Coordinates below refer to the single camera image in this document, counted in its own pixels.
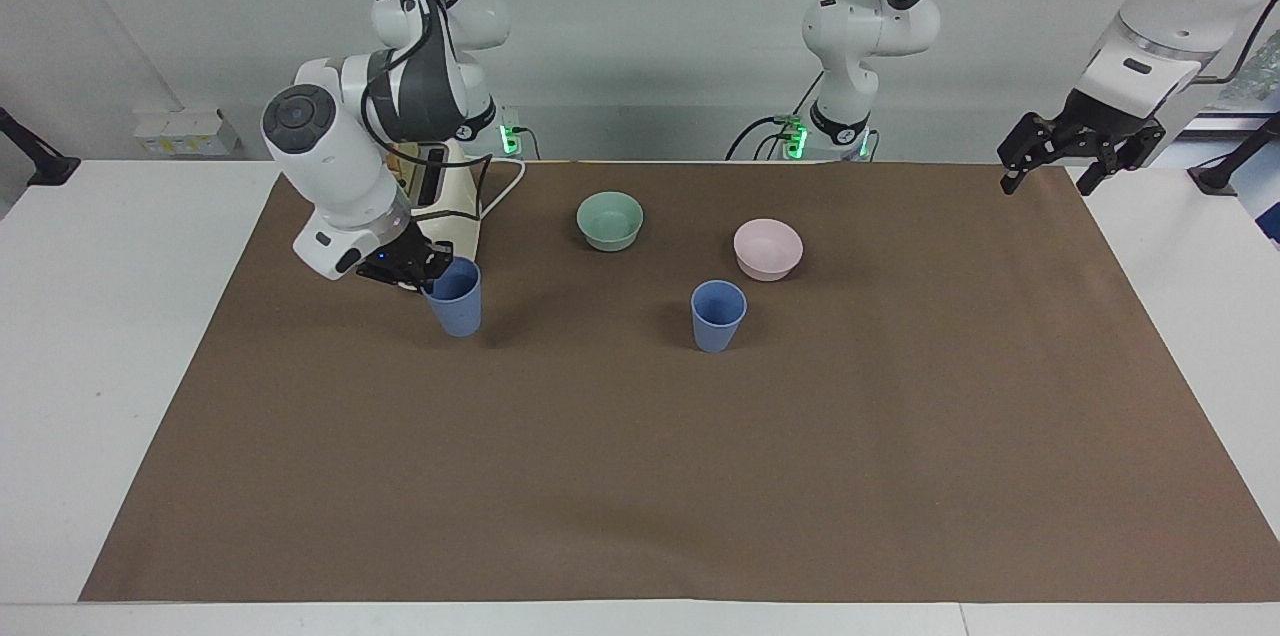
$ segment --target cup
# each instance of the cup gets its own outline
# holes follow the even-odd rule
[[[756,282],[781,282],[804,257],[804,241],[773,218],[746,221],[733,234],[733,253],[742,273]]]
[[[577,227],[594,250],[612,253],[635,243],[644,225],[640,202],[620,191],[603,191],[577,207]]]
[[[480,267],[471,258],[453,257],[426,299],[445,334],[471,337],[480,330]]]
[[[694,340],[707,353],[728,348],[746,316],[746,294],[730,282],[705,282],[694,289]]]

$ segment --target black stand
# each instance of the black stand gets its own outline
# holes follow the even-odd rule
[[[1204,195],[1211,195],[1211,197],[1234,197],[1236,193],[1235,189],[1231,188],[1231,177],[1234,177],[1235,171],[1244,166],[1245,163],[1254,156],[1254,154],[1260,152],[1262,147],[1266,147],[1266,145],[1270,145],[1276,136],[1280,136],[1280,113],[1276,113],[1275,116],[1267,118],[1266,124],[1262,124],[1260,129],[1254,131],[1248,139],[1244,139],[1244,143],[1240,145],[1239,148],[1230,152],[1229,156],[1225,157],[1217,166],[1188,168],[1187,171],[1192,175],[1192,180],[1196,180],[1196,184],[1201,191],[1203,191]]]
[[[63,156],[58,148],[47,145],[40,136],[32,134],[26,125],[14,120],[14,116],[9,116],[9,111],[4,107],[0,107],[0,133],[9,136],[9,139],[35,163],[36,175],[27,180],[27,186],[63,186],[79,166],[79,159]]]

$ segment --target table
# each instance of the table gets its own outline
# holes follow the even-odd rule
[[[0,632],[1261,635],[1280,622],[1280,604],[70,605],[276,174],[86,163],[0,221]],[[1088,205],[1280,532],[1275,250],[1235,200],[1201,197],[1183,171],[1120,177]]]

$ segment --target green bowl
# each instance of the green bowl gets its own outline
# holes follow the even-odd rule
[[[577,227],[586,243],[603,252],[620,252],[636,243],[644,225],[640,202],[620,191],[604,191],[577,207]]]

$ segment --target green light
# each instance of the green light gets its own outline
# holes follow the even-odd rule
[[[520,154],[520,136],[512,134],[507,124],[498,125],[498,131],[502,133],[502,148],[507,156]]]
[[[795,125],[795,133],[791,134],[791,143],[787,145],[787,157],[792,161],[804,157],[804,145],[809,141],[809,129],[804,125]]]

